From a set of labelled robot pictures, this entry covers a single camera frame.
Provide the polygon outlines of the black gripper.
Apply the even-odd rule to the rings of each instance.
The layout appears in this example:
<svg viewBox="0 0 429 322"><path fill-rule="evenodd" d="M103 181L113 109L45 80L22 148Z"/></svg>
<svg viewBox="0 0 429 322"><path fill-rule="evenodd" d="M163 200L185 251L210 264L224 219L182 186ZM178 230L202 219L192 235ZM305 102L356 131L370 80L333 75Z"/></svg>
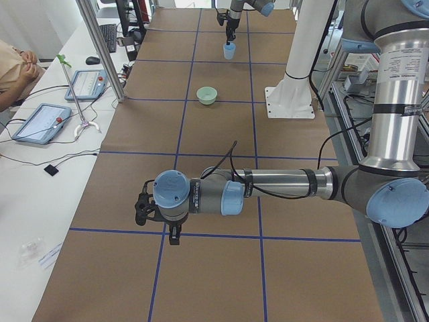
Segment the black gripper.
<svg viewBox="0 0 429 322"><path fill-rule="evenodd" d="M169 244L170 245L179 245L180 236L182 231L182 224L187 220L188 215L179 218L178 220L166 220L166 223L169 226Z"/></svg>
<svg viewBox="0 0 429 322"><path fill-rule="evenodd" d="M226 36L227 36L227 41L226 41L226 45L231 45L233 43L233 41L235 40L236 36L235 36L235 30L238 28L239 26L239 20L238 19L228 19L227 20L227 25L226 25Z"/></svg>

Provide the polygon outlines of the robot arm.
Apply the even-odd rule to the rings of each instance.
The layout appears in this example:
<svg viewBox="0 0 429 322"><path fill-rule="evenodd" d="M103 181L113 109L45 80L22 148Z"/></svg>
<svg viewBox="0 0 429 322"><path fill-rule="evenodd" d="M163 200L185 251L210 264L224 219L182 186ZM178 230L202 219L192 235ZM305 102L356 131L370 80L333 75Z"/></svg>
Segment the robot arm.
<svg viewBox="0 0 429 322"><path fill-rule="evenodd" d="M274 2L268 0L253 0L253 1L239 1L233 0L231 1L230 8L226 10L225 13L220 14L218 18L218 22L220 25L223 25L224 21L226 21L226 45L230 45L236 38L235 32L239 27L239 23L241 20L241 14L244 8L244 5L248 4L254 10L260 12L265 17L268 17L271 12L274 10Z"/></svg>
<svg viewBox="0 0 429 322"><path fill-rule="evenodd" d="M358 165L316 170L213 166L191 179L168 170L136 205L136 222L166 222L170 243L176 245L189 214L236 215L246 198L257 195L334 200L390 228L421 219L428 210L428 188L418 177L413 153L428 61L428 2L350 1L343 41L381 52L369 149Z"/></svg>

